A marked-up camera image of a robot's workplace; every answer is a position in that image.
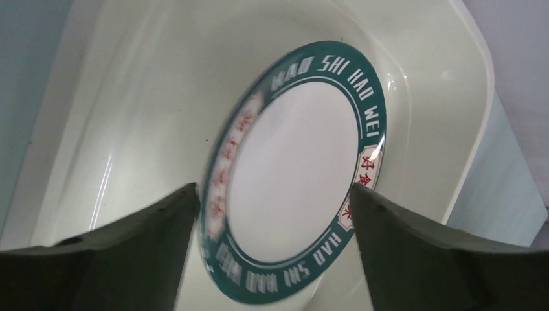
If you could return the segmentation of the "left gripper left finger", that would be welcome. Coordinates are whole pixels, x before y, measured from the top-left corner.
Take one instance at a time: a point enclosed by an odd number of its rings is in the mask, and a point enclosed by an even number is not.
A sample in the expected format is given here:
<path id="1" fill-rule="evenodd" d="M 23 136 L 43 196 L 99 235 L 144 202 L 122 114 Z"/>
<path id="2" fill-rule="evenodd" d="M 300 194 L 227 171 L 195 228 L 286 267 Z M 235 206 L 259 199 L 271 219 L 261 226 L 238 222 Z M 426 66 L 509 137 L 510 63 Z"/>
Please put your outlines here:
<path id="1" fill-rule="evenodd" d="M 53 246 L 1 252 L 2 310 L 172 310 L 199 209 L 189 183 Z"/>

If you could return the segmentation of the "green rimmed patterned plate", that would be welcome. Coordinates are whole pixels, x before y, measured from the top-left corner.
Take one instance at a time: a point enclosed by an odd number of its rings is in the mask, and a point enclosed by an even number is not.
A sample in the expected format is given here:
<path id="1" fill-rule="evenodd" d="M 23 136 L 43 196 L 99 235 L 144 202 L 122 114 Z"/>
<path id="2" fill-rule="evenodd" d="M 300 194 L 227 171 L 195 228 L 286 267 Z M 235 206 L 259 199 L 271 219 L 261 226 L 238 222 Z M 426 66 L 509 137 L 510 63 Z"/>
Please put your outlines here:
<path id="1" fill-rule="evenodd" d="M 199 241 L 220 291 L 266 305 L 319 279 L 353 237 L 350 187 L 375 186 L 386 132 L 383 86 L 355 47 L 318 41 L 266 69 L 202 184 Z"/>

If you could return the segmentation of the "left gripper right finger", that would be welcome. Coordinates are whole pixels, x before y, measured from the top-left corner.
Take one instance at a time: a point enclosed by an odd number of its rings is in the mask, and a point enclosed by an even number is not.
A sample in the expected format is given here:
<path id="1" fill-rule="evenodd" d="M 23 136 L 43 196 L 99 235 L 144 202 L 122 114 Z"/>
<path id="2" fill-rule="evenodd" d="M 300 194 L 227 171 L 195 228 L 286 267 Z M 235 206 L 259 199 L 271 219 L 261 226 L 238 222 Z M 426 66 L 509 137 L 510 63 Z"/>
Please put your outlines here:
<path id="1" fill-rule="evenodd" d="M 350 211 L 375 310 L 547 310 L 548 252 L 489 240 L 356 183 Z"/>

